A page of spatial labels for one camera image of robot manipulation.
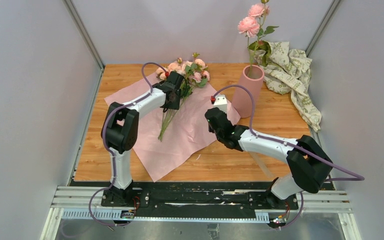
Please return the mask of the purple flower bouquet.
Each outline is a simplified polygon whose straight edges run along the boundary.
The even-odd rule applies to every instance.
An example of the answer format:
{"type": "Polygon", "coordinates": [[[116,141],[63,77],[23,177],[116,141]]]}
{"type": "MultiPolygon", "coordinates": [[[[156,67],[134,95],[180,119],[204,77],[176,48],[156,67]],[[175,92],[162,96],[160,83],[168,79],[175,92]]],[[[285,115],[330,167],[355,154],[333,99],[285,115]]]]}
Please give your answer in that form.
{"type": "Polygon", "coordinates": [[[158,68],[155,72],[160,81],[167,80],[169,74],[177,73],[184,77],[180,84],[179,105],[182,106],[196,88],[203,88],[210,81],[210,73],[207,64],[199,58],[200,54],[194,52],[193,60],[178,58],[164,69],[158,68]]]}

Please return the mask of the pink wrapping paper sheet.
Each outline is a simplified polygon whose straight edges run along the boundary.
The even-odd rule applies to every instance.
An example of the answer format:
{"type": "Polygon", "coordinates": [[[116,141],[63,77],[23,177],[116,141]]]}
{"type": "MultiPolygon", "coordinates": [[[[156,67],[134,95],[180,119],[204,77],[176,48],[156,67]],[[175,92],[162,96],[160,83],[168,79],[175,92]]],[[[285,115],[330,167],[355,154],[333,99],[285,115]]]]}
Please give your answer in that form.
{"type": "Polygon", "coordinates": [[[135,182],[210,182],[239,180],[241,153],[226,148],[208,130],[205,112],[216,90],[197,88],[158,140],[162,109],[142,117],[132,148],[129,172],[135,182]]]}

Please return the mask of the pink cylindrical vase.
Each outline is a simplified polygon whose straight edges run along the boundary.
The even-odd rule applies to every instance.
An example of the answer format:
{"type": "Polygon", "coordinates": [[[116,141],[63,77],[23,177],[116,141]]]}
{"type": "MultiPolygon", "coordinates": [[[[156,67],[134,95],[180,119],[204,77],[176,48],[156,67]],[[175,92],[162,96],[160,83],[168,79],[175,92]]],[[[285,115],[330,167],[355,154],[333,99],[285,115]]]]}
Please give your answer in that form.
{"type": "Polygon", "coordinates": [[[242,86],[246,90],[241,87],[235,87],[231,102],[241,118],[244,119],[251,116],[253,110],[252,102],[255,103],[259,98],[264,76],[264,70],[255,64],[246,66],[242,70],[237,85],[242,86]]]}

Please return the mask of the beige ribbon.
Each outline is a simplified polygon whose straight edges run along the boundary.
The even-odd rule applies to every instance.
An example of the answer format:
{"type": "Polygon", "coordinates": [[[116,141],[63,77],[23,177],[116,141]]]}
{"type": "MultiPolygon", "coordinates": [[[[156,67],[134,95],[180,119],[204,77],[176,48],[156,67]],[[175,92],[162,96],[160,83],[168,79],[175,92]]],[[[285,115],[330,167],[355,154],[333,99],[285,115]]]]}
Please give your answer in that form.
{"type": "Polygon", "coordinates": [[[269,168],[266,166],[264,161],[259,157],[258,153],[256,152],[249,152],[249,155],[253,158],[253,160],[256,162],[256,164],[259,166],[259,168],[262,170],[262,172],[271,179],[274,179],[275,176],[273,173],[269,170],[269,168]]]}

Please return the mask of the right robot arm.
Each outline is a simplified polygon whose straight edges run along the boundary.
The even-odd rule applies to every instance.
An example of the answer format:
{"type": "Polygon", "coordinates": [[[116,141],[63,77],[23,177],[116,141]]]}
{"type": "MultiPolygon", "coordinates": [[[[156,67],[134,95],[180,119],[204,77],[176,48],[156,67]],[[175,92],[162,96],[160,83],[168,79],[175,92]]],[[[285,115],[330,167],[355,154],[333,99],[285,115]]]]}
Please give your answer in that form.
{"type": "Polygon", "coordinates": [[[288,175],[275,178],[260,197],[253,198],[266,207],[278,209],[288,197],[300,192],[318,193],[333,168],[333,162],[311,136],[282,138],[253,131],[232,124],[217,107],[207,110],[204,116],[209,132],[228,149],[262,154],[288,165],[288,175]]]}

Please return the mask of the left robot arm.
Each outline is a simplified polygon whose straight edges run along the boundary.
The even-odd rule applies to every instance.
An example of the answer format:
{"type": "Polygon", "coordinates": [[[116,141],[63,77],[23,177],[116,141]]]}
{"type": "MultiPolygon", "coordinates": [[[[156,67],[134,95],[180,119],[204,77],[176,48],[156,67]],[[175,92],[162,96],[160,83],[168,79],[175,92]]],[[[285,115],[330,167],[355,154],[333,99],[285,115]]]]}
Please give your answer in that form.
{"type": "Polygon", "coordinates": [[[139,121],[158,108],[178,110],[183,82],[185,78],[181,74],[171,72],[166,80],[151,85],[146,93],[125,103],[113,102],[108,108],[101,137],[111,157],[111,180],[104,193],[122,207],[134,200],[130,157],[138,138],[139,121]]]}

